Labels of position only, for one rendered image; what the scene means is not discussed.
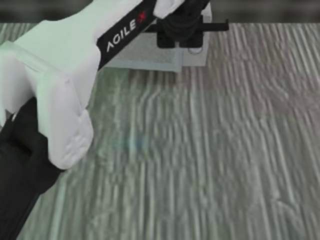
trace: robotic arm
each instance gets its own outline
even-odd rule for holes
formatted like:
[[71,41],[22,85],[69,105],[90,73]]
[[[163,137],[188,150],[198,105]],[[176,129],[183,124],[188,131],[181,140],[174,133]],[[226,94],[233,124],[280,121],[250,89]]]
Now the robotic arm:
[[157,33],[160,48],[197,47],[203,31],[227,31],[201,24],[208,3],[94,0],[0,46],[0,239],[16,239],[38,197],[87,153],[98,71],[143,31]]

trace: gray wood grain surface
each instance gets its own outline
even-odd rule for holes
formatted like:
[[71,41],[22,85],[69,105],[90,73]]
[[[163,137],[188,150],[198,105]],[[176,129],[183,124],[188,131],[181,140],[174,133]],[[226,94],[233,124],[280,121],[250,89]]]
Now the gray wood grain surface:
[[206,67],[103,69],[92,146],[19,240],[320,239],[319,30],[232,24]]

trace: red x logo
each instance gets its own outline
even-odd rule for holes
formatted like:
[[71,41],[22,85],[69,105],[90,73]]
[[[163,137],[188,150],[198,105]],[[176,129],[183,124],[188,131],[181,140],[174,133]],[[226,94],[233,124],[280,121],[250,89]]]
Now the red x logo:
[[143,11],[142,13],[139,14],[139,18],[138,18],[138,23],[142,23],[144,20],[146,20],[146,11]]

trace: white robotic arm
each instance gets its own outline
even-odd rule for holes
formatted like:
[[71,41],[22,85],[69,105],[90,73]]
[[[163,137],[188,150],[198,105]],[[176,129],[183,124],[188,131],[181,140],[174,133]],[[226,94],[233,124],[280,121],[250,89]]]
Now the white robotic arm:
[[88,151],[86,110],[97,72],[156,18],[185,0],[94,0],[59,21],[42,21],[0,47],[0,125],[32,97],[50,162],[61,170]]

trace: wood grain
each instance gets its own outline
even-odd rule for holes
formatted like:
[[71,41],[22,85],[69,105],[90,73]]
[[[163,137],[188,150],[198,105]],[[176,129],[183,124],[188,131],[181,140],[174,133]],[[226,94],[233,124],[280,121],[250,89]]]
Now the wood grain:
[[103,69],[92,146],[19,240],[320,239],[319,30],[232,24],[206,67]]

